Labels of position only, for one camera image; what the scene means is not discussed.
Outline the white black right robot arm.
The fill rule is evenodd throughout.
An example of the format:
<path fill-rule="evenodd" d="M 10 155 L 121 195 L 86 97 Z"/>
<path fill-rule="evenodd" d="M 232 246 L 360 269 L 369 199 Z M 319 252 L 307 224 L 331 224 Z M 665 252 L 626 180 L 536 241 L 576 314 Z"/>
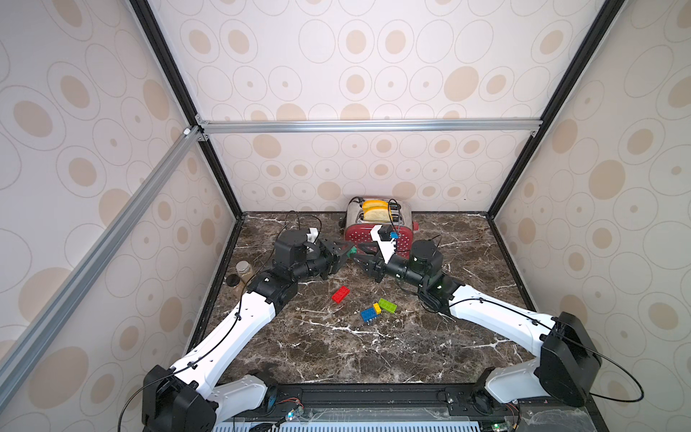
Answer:
<path fill-rule="evenodd" d="M 478 411 L 541 397 L 585 406 L 602 361 L 576 316 L 529 311 L 481 293 L 444 271 L 443 255 L 431 240 L 415 241 L 405 257 L 387 242 L 365 243 L 352 258 L 377 282 L 389 276 L 414 286 L 429 311 L 489 329 L 533 355 L 524 363 L 482 373 L 471 394 Z"/>

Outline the red lego brick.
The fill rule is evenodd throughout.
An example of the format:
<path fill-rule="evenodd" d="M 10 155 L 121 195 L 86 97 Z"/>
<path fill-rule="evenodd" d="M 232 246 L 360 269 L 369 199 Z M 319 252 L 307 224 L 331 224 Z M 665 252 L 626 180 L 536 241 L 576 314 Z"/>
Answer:
<path fill-rule="evenodd" d="M 336 293 L 334 293 L 331 296 L 331 300 L 336 304 L 341 304 L 341 302 L 343 302 L 343 300 L 345 300 L 345 298 L 347 298 L 349 293 L 350 293 L 349 288 L 347 288 L 346 286 L 341 286 L 338 289 L 338 291 L 336 291 Z"/>

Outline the blue lego brick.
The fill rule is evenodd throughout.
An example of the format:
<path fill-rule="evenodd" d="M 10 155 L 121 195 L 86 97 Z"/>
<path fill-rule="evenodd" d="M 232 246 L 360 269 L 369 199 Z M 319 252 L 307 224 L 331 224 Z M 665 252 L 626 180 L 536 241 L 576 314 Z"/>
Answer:
<path fill-rule="evenodd" d="M 361 318 L 365 324 L 370 323 L 378 317 L 378 312 L 374 307 L 370 307 L 361 312 Z"/>

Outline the lime green lego brick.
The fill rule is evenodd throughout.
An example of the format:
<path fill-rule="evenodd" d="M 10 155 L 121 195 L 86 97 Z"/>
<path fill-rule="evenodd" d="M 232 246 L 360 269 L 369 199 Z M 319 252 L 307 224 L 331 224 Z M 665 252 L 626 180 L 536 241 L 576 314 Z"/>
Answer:
<path fill-rule="evenodd" d="M 397 308 L 398 308 L 398 306 L 395 303 L 389 302 L 383 298 L 381 298 L 377 302 L 377 304 L 383 311 L 387 311 L 388 313 L 391 313 L 391 314 L 396 313 Z"/>

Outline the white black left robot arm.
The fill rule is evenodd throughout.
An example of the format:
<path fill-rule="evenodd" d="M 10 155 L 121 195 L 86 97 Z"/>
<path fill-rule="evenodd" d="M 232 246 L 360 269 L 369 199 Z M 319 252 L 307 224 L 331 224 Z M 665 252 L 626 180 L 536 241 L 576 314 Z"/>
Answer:
<path fill-rule="evenodd" d="M 211 431 L 245 411 L 271 412 L 277 385 L 267 374 L 221 376 L 257 333 L 293 300 L 299 284 L 338 273 L 356 253 L 354 243 L 320 236 L 315 228 L 284 230 L 268 268 L 250 277 L 239 303 L 202 342 L 168 369 L 153 367 L 142 388 L 146 431 Z"/>

